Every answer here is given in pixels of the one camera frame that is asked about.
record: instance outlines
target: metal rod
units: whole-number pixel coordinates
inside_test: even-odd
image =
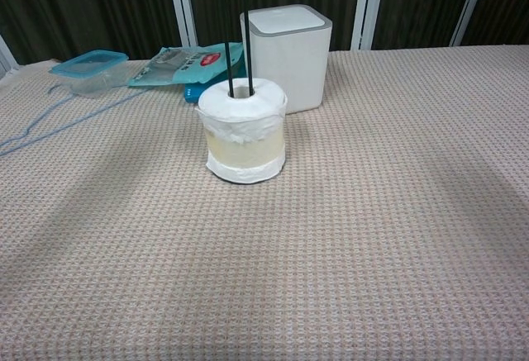
[[[244,18],[245,18],[245,39],[246,39],[246,65],[248,67],[248,87],[250,89],[250,95],[254,95],[254,82],[251,73],[251,50],[250,50],[250,19],[248,17],[248,0],[244,2]],[[226,51],[226,64],[228,69],[228,83],[230,84],[230,97],[234,98],[233,93],[233,73],[231,71],[231,56],[230,56],[230,44],[227,36],[227,20],[231,19],[229,5],[226,4],[227,0],[219,0],[219,5],[224,6],[225,16],[222,21],[222,33],[224,39],[224,49]]]

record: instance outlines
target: blue lid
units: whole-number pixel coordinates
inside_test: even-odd
[[[54,66],[50,69],[50,73],[70,78],[90,78],[128,59],[129,57],[123,53],[94,50]]]

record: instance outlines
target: clear plastic container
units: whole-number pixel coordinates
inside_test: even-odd
[[[116,86],[126,84],[129,57],[123,53],[94,50],[54,66],[51,74],[61,77],[72,93],[96,97]]]

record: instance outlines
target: white box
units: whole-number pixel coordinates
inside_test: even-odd
[[[322,103],[332,22],[309,6],[249,12],[253,75],[277,83],[287,94],[287,113]],[[243,42],[244,17],[241,14]]]

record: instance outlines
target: white paper roll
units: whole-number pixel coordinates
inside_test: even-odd
[[[287,97],[276,83],[254,78],[233,79],[208,88],[198,100],[209,148],[207,167],[235,183],[255,183],[277,175],[285,161],[283,121]]]

